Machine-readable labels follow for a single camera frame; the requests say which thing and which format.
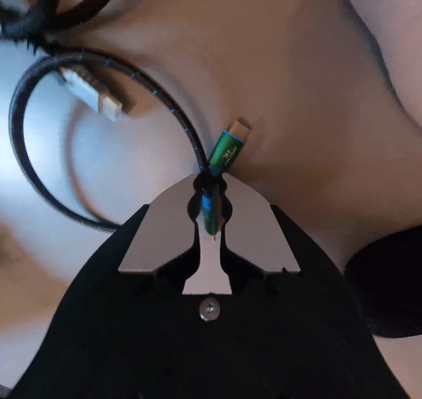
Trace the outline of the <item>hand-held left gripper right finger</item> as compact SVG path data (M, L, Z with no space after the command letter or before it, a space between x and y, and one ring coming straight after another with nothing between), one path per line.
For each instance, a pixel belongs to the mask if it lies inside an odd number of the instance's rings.
M232 293L240 293L250 279L265 282L282 271L300 273L270 203L234 176L223 174L222 177L225 223L220 262L229 277Z

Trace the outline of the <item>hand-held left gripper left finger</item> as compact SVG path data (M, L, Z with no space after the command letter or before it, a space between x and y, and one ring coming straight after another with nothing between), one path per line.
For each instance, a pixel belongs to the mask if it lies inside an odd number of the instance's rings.
M196 194L191 174L160 193L149 205L118 268L121 275L155 276L171 281L182 293L195 270L178 263L195 245L196 221L188 205Z

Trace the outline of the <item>braided hdmi cable green plugs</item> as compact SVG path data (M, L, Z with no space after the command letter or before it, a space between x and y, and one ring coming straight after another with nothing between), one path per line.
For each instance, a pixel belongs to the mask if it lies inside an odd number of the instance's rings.
M187 134L197 159L200 174L204 175L201 180L204 227L211 237L215 237L220 230L220 212L217 211L218 201L215 186L217 186L217 180L229 170L239 155L245 144L249 128L240 121L234 122L221 134L209 159L206 159L198 133L173 97L149 74L123 59L108 56L103 52L73 48L70 53L40 58L25 71L18 81L9 106L9 138L18 165L34 190L56 211L86 227L106 233L114 233L121 227L121 225L103 218L89 219L62 204L40 180L29 159L24 140L24 118L27 105L38 83L44 76L54 71L57 72L57 66L60 64L82 64L85 67L87 64L98 64L117 70L140 84L166 106Z

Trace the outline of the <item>black adapter hub with cable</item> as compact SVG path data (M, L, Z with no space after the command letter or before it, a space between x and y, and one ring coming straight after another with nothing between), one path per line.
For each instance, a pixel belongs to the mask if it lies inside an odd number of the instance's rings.
M1 42L25 42L34 53L42 49L51 56L70 53L71 48L65 48L52 36L86 23L110 1L83 0L63 13L57 12L59 0L37 0L26 11L1 6ZM122 112L122 103L84 65L60 64L57 72L68 91L98 114L114 121Z

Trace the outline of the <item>black mesh cushion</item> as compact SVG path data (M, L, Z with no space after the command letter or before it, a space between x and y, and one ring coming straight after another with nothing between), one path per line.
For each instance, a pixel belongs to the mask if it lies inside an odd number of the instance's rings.
M344 273L373 335L422 334L422 226L378 239L348 261Z

